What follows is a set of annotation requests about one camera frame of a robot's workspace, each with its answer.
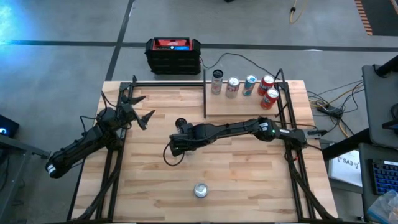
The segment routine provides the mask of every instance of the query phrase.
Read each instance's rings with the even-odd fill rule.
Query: black metal frame
[[[293,109],[293,104],[292,100],[290,97],[290,91],[289,91],[289,84],[285,81],[284,73],[282,69],[279,69],[277,72],[276,77],[282,78],[280,82],[275,83],[275,88],[278,91],[283,90],[285,93],[286,97],[286,104],[282,105],[282,99],[279,98],[277,101],[278,109],[279,109],[279,114],[277,115],[280,116],[280,121],[282,128],[287,128],[286,125],[286,117],[284,113],[284,109],[288,109],[288,114],[289,114],[289,119],[290,123],[292,123],[292,128],[297,128],[296,120],[295,120],[295,115],[294,115],[294,109]],[[192,81],[192,82],[137,82],[135,77],[133,78],[132,83],[126,83],[122,82],[120,85],[119,89],[119,98],[118,98],[118,103],[117,106],[120,105],[120,98],[124,94],[125,90],[129,90],[129,96],[132,96],[132,93],[134,91],[134,87],[165,87],[165,86],[201,86],[203,87],[203,106],[204,106],[204,118],[206,118],[206,84],[210,83],[210,81],[206,80],[206,72],[205,70],[203,71],[203,81]],[[112,155],[113,151],[108,151],[107,157],[106,157],[106,163],[104,167],[104,174],[103,174],[103,181],[101,184],[101,190],[99,194],[96,196],[94,199],[93,203],[90,205],[89,208],[94,208],[96,210],[96,215],[94,220],[90,220],[90,217],[92,216],[93,213],[89,214],[90,216],[85,216],[84,220],[70,220],[72,211],[73,211],[73,206],[75,204],[75,199],[76,199],[76,194],[78,190],[78,184],[80,183],[80,177],[81,173],[83,171],[83,166],[81,167],[80,171],[80,176],[79,180],[75,189],[75,194],[74,198],[71,203],[70,211],[68,214],[68,220],[63,223],[112,223],[113,222],[113,213],[114,213],[114,206],[116,203],[116,195],[118,191],[118,182],[119,182],[119,175],[120,175],[120,170],[121,170],[121,162],[123,159],[123,150],[124,150],[124,142],[126,140],[126,131],[122,131],[121,133],[121,138],[123,140],[123,147],[122,149],[118,152],[118,157],[116,159],[116,165],[114,167],[114,170],[112,171],[111,175],[109,175],[110,167],[111,167],[111,161],[112,161]],[[293,160],[293,155],[292,155],[292,148],[290,144],[285,144],[285,150],[286,150],[286,158],[290,161]],[[307,177],[307,171],[305,169],[305,163],[303,159],[303,154],[301,151],[297,152],[297,157],[298,157],[298,164],[300,167],[300,174],[303,179],[303,182],[305,185],[308,186],[308,177]],[[307,207],[308,207],[308,214],[309,218],[305,218],[302,210],[302,204],[300,200],[300,193],[299,193],[299,187],[297,181],[293,178],[293,173],[291,166],[294,166],[292,162],[288,162],[289,165],[289,172],[290,172],[290,179],[292,183],[292,190],[293,190],[293,196],[294,196],[294,201],[295,201],[295,206],[296,206],[296,211],[297,211],[297,220],[298,222],[305,222],[305,223],[347,223],[350,224],[351,222],[344,222],[341,220],[319,220],[316,219],[315,216],[315,210],[314,206],[312,205],[310,199],[306,196],[306,201],[307,201]],[[110,186],[113,185],[112,192],[111,192],[111,198],[110,198],[110,204],[109,204],[109,209],[108,209],[108,215],[106,218],[102,217],[103,213],[103,199],[106,194],[106,192],[109,190]]]

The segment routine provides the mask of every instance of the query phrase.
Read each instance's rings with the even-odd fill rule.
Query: yellow cable
[[[342,127],[341,122],[339,122],[339,121],[337,121],[337,122],[338,122],[338,127],[340,128],[341,132],[344,134],[344,136],[346,136],[346,138],[349,138],[349,135],[347,134],[346,131],[344,131],[344,128]]]
[[[330,101],[329,103],[326,103],[326,104],[324,104],[324,105],[312,105],[314,108],[321,108],[321,107],[323,107],[323,106],[328,106],[328,105],[330,105],[332,102],[334,102],[334,101],[336,101],[336,100],[338,100],[338,99],[340,99],[342,96],[344,96],[345,94],[347,94],[347,93],[349,93],[349,92],[351,92],[351,91],[353,91],[353,90],[355,90],[355,89],[358,89],[358,88],[361,88],[363,85],[359,85],[359,86],[357,86],[357,87],[354,87],[354,88],[352,88],[352,89],[350,89],[350,90],[347,90],[347,91],[345,91],[344,93],[342,93],[340,96],[337,96],[337,98],[335,98],[334,100],[332,100],[332,101]]]
[[[293,11],[290,12],[290,18],[289,18],[290,24],[293,24],[293,23],[297,22],[297,21],[300,19],[300,17],[301,17],[301,15],[303,14],[303,12],[304,12],[304,10],[305,10],[307,4],[308,4],[308,0],[305,0],[304,5],[303,5],[303,9],[301,10],[301,12],[300,12],[300,14],[298,15],[298,17],[296,18],[296,20],[294,20],[294,21],[293,21],[293,14],[294,14],[294,12],[293,12]],[[297,5],[297,0],[294,0],[293,7],[296,8],[296,5]]]

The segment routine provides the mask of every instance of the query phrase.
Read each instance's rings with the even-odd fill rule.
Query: white paper
[[[359,152],[354,150],[330,160],[329,177],[362,187]]]

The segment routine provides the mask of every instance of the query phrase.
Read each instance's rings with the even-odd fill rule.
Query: red soda can
[[[266,94],[267,90],[272,88],[274,86],[275,78],[272,75],[265,75],[264,78],[262,78],[259,88],[257,89],[257,92],[259,93],[260,96],[264,96]]]
[[[274,88],[271,88],[267,90],[266,94],[262,98],[260,106],[262,107],[262,109],[269,110],[272,108],[272,105],[274,105],[274,103],[278,100],[278,97],[279,97],[278,91]]]

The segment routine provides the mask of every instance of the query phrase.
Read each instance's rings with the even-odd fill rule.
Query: red battery box
[[[145,54],[155,74],[196,75],[200,73],[200,46],[189,37],[155,37],[146,43]]]

